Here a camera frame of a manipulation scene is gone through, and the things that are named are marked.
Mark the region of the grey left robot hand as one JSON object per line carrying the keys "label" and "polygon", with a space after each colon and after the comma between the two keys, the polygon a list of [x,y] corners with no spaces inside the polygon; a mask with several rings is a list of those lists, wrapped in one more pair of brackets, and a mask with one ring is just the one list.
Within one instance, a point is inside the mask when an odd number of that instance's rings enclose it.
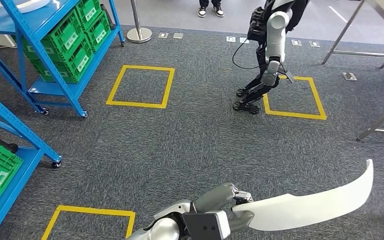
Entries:
{"label": "grey left robot hand", "polygon": [[[231,200],[235,200],[235,205],[252,203],[253,197],[250,192],[239,190],[233,183],[223,183],[194,202],[194,208],[197,213],[205,213],[208,211],[221,210],[223,206],[229,204]],[[228,224],[231,232],[238,232],[247,228],[254,218],[254,214],[246,211],[236,219],[229,219]]]}

